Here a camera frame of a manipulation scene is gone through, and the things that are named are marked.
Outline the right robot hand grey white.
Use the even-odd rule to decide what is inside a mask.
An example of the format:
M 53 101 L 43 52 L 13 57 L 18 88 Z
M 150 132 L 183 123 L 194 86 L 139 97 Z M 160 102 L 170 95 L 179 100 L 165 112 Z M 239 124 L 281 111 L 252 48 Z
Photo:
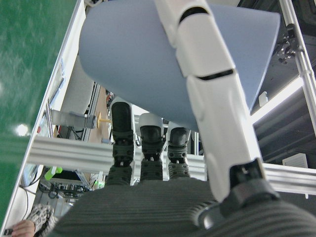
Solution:
M 277 13 L 206 0 L 113 0 L 83 24 L 84 71 L 116 94 L 112 166 L 54 237 L 313 237 L 267 181 L 249 108 Z

